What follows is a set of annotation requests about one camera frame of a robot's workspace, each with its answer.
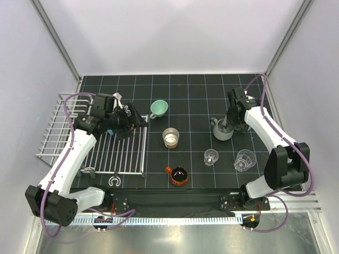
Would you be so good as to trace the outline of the grey ceramic mug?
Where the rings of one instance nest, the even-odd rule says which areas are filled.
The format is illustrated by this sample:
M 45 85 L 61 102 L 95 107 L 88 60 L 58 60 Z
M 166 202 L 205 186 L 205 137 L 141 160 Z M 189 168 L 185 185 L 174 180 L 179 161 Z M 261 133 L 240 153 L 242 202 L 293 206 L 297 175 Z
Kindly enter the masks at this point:
M 234 129 L 232 128 L 231 131 L 223 131 L 221 128 L 222 121 L 223 119 L 217 120 L 215 117 L 212 117 L 210 119 L 210 124 L 212 126 L 214 137 L 220 141 L 227 141 L 233 136 Z

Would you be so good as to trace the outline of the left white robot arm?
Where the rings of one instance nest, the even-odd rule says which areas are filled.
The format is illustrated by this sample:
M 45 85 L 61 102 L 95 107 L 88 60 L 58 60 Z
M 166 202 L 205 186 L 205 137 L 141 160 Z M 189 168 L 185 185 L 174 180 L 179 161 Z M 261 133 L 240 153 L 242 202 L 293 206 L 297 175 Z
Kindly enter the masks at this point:
M 140 115 L 132 102 L 123 105 L 118 93 L 82 92 L 77 96 L 93 99 L 89 110 L 79 112 L 71 119 L 67 103 L 76 94 L 65 98 L 63 108 L 70 137 L 47 175 L 37 186 L 30 185 L 25 191 L 34 216 L 63 227 L 69 226 L 79 212 L 91 208 L 106 212 L 112 206 L 112 198 L 106 187 L 94 185 L 77 192 L 70 191 L 82 163 L 100 137 L 112 132 L 116 140 L 125 140 L 133 136 L 137 129 L 148 127 L 146 117 Z

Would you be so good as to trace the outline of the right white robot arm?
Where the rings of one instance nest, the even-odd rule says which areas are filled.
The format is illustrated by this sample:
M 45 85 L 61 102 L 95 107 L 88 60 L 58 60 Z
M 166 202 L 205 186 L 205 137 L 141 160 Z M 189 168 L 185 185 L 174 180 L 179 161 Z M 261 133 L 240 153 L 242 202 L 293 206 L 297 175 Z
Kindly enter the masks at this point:
M 270 153 L 263 176 L 240 187 L 238 202 L 250 210 L 274 192 L 308 181 L 309 146 L 297 143 L 270 117 L 257 98 L 247 96 L 239 87 L 228 91 L 230 107 L 222 123 L 231 137 L 234 131 L 246 133 L 253 129 Z

